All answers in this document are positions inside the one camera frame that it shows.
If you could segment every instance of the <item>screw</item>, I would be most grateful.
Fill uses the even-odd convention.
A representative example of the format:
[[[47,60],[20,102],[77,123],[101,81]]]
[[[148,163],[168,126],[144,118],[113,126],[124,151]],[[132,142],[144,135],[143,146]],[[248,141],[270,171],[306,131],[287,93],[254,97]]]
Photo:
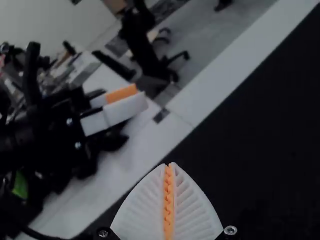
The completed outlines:
[[[106,237],[108,237],[109,233],[106,230],[100,230],[98,232],[99,237],[105,239]]]
[[[227,226],[224,229],[224,234],[228,236],[234,236],[237,234],[237,232],[238,232],[238,229],[235,226]]]
[[[81,148],[81,142],[77,141],[75,144],[74,144],[74,147],[75,149],[79,150]]]
[[[68,118],[66,120],[66,124],[70,127],[72,124],[74,123],[74,121],[72,120],[72,118]]]

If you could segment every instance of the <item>orange strip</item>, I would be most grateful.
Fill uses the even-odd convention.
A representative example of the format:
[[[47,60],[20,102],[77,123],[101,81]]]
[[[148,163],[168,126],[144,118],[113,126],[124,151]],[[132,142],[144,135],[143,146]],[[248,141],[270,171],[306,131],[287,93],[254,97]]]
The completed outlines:
[[[174,171],[172,165],[165,166],[164,169],[164,208],[163,208],[163,230],[165,240],[173,239],[174,232]]]
[[[138,93],[137,87],[135,84],[131,84],[125,88],[113,91],[105,95],[107,104],[115,103],[119,100],[126,99],[127,97],[136,95]]]

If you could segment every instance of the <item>white table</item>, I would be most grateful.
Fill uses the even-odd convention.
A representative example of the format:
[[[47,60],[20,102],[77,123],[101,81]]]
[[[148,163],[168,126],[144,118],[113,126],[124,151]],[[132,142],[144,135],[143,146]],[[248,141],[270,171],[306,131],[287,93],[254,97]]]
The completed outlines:
[[[72,73],[71,79],[98,60],[84,52],[81,61],[83,65]],[[128,84],[103,64],[83,88],[85,92],[97,88],[112,91]],[[192,131],[190,125],[172,113],[156,124],[153,117],[160,110],[149,99],[148,109],[131,119],[123,129],[130,137],[126,145],[115,153],[101,153],[95,176],[83,181],[73,179],[61,195],[52,193],[42,213],[29,226],[47,235],[71,238],[106,211]],[[31,238],[20,234],[17,239]]]

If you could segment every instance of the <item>office chair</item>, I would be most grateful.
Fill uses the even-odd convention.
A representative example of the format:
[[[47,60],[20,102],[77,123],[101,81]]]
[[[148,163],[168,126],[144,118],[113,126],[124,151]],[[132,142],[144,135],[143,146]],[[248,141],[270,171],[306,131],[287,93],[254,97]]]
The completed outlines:
[[[134,7],[138,10],[138,15],[141,18],[142,26],[145,29],[145,32],[148,33],[150,30],[152,30],[157,22],[156,17],[152,14],[152,12],[149,11],[145,0],[133,0]],[[164,27],[159,29],[159,34],[166,32],[168,35],[171,34],[171,30],[168,27]],[[164,36],[158,36],[153,40],[153,43],[155,42],[164,42],[166,44],[170,43],[169,38]]]
[[[159,60],[149,43],[145,28],[141,27],[143,25],[142,21],[140,17],[133,13],[132,8],[127,9],[121,19],[122,29],[119,36],[127,42],[144,75],[161,79],[166,85],[170,82],[178,82],[178,74],[168,66],[180,57],[189,60],[189,53],[183,51],[171,58],[164,56]]]

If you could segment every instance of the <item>black mat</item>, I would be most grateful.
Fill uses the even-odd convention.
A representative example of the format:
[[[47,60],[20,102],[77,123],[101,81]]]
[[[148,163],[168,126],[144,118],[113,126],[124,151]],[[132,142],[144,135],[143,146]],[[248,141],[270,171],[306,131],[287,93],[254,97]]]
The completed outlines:
[[[320,6],[162,162],[243,240],[318,239]],[[88,229],[110,225],[123,200]]]
[[[190,0],[159,0],[150,8],[150,11],[155,16],[156,25],[160,24],[189,1]],[[115,36],[105,47],[118,58],[128,50],[126,41],[120,39],[118,36]]]

